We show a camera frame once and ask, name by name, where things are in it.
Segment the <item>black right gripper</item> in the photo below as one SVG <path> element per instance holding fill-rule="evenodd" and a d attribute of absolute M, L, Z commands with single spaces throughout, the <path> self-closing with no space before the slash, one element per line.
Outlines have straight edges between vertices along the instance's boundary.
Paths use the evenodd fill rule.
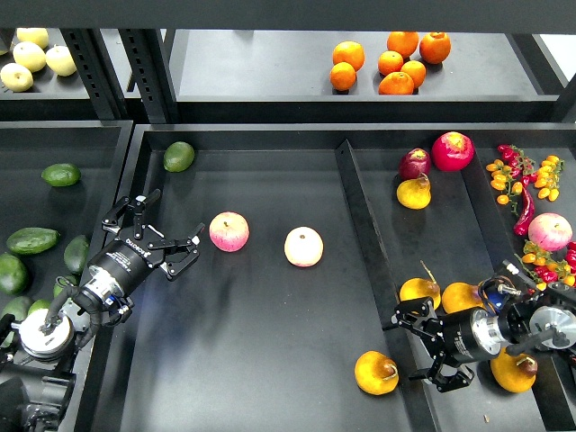
<path fill-rule="evenodd" d="M 468 387 L 474 372 L 466 364 L 495 357 L 495 342 L 485 326 L 488 317 L 486 310 L 460 310 L 442 317 L 441 325 L 431 297 L 400 301 L 391 316 L 392 326 L 406 329 L 429 342 L 438 341 L 437 332 L 442 327 L 445 346 L 445 356 L 435 355 L 430 367 L 418 369 L 409 375 L 409 380 L 433 384 L 437 390 Z M 452 366 L 455 372 L 443 374 L 445 365 Z"/>

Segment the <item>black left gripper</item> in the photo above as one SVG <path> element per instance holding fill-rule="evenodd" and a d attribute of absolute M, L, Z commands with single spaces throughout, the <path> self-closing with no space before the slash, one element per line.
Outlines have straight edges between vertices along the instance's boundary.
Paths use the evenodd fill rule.
<path fill-rule="evenodd" d="M 123 196 L 102 217 L 102 230 L 117 236 L 88 263 L 87 289 L 94 295 L 130 295 L 153 269 L 174 281 L 197 261 L 204 223 L 180 239 L 166 239 L 153 226 L 144 225 L 145 210 L 160 196 L 159 189 L 134 198 Z M 121 230 L 121 221 L 130 221 L 133 233 Z"/>

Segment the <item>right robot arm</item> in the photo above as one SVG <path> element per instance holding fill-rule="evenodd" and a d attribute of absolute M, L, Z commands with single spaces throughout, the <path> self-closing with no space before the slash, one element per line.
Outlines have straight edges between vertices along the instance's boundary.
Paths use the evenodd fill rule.
<path fill-rule="evenodd" d="M 432 359 L 411 380 L 432 383 L 440 392 L 470 385 L 469 364 L 510 356 L 532 348 L 558 350 L 575 365 L 575 290 L 563 282 L 536 287 L 527 270 L 508 260 L 478 285 L 481 305 L 438 316 L 431 297 L 400 301 L 391 316 L 393 328 L 419 337 Z"/>

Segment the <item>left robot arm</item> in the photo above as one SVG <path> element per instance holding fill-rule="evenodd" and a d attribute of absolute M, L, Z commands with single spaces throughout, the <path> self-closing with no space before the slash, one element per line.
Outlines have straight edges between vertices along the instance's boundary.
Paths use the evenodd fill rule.
<path fill-rule="evenodd" d="M 1 337 L 13 337 L 1 350 L 3 431 L 57 430 L 76 384 L 78 352 L 100 328 L 128 319 L 131 294 L 154 270 L 174 281 L 198 259 L 203 223 L 185 238 L 168 239 L 145 221 L 160 195 L 124 196 L 103 216 L 112 240 L 88 261 L 84 283 L 60 278 L 62 289 L 47 309 L 1 318 Z"/>

